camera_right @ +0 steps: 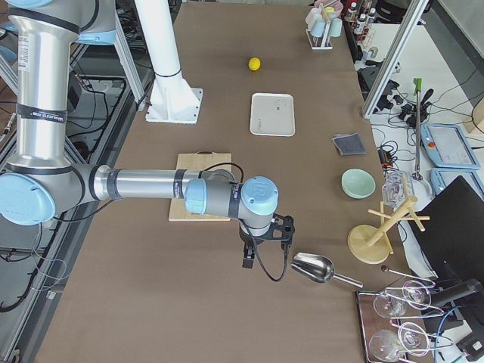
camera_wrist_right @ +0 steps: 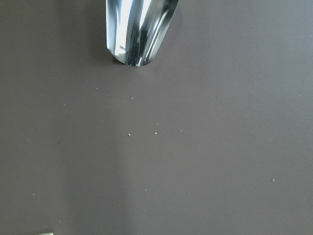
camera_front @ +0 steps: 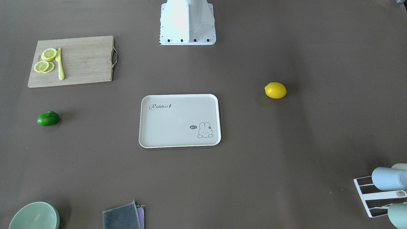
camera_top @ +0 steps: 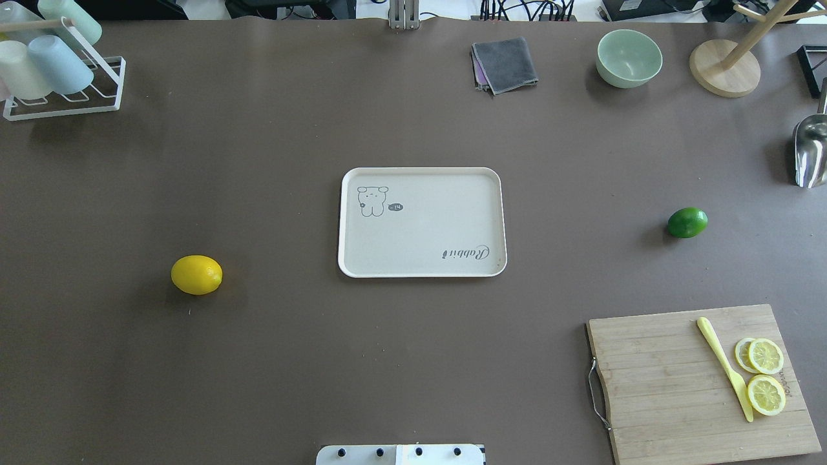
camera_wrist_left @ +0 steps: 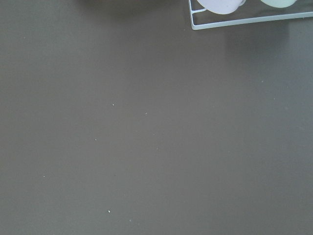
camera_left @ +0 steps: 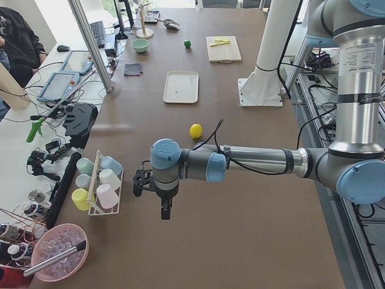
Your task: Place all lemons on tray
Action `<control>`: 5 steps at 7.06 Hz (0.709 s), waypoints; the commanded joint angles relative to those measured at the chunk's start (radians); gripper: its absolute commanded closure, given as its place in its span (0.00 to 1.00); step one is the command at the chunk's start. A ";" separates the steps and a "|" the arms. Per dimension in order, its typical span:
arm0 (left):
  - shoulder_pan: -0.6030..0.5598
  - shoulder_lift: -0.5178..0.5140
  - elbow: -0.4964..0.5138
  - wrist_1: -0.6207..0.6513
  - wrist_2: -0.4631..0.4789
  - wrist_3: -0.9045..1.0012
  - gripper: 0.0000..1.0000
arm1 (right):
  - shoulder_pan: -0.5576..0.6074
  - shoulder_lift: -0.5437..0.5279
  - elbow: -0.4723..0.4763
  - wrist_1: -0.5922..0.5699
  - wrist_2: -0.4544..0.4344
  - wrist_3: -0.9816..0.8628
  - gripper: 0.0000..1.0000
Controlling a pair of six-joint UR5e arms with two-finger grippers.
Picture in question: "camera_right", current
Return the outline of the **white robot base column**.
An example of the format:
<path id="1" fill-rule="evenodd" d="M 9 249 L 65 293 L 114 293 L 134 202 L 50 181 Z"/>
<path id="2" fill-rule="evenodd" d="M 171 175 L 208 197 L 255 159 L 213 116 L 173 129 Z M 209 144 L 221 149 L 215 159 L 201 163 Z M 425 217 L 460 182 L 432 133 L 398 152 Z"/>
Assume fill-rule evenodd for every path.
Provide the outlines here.
<path id="1" fill-rule="evenodd" d="M 197 123 L 203 97 L 182 75 L 167 1 L 135 3 L 155 79 L 146 120 L 152 123 Z"/>

